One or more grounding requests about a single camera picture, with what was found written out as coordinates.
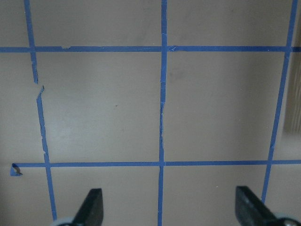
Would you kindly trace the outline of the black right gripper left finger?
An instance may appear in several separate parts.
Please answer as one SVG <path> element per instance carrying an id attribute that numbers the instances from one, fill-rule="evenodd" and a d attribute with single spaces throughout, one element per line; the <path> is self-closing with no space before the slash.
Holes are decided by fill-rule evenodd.
<path id="1" fill-rule="evenodd" d="M 103 217 L 102 189 L 94 188 L 88 192 L 72 224 L 74 226 L 101 226 Z"/>

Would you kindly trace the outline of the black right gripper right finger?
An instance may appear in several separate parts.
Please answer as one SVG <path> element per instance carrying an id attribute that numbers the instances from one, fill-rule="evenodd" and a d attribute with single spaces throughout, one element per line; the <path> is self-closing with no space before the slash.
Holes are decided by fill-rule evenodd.
<path id="1" fill-rule="evenodd" d="M 237 186 L 235 215 L 241 226 L 277 226 L 276 216 L 247 186 Z"/>

